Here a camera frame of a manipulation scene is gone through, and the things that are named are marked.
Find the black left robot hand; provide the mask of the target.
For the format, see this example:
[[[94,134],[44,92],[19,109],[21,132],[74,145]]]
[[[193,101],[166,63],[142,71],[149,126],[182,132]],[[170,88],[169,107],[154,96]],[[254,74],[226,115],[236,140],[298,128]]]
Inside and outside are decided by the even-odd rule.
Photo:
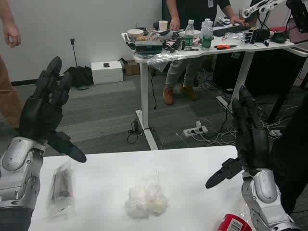
[[[70,136],[57,131],[63,109],[69,99],[72,76],[65,73],[61,81],[57,79],[62,68],[60,57],[54,57],[43,70],[36,82],[34,93],[26,100],[19,125],[21,137],[47,143],[60,154],[85,163],[85,154],[70,141]]]

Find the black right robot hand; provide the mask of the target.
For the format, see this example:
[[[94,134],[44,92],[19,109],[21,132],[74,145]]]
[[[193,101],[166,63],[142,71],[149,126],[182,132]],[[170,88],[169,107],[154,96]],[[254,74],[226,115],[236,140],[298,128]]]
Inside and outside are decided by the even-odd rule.
[[[260,110],[246,86],[239,89],[239,98],[231,102],[233,126],[237,132],[235,147],[237,158],[229,158],[221,169],[206,182],[207,189],[213,188],[225,179],[232,179],[243,169],[271,168],[268,133],[260,122]]]

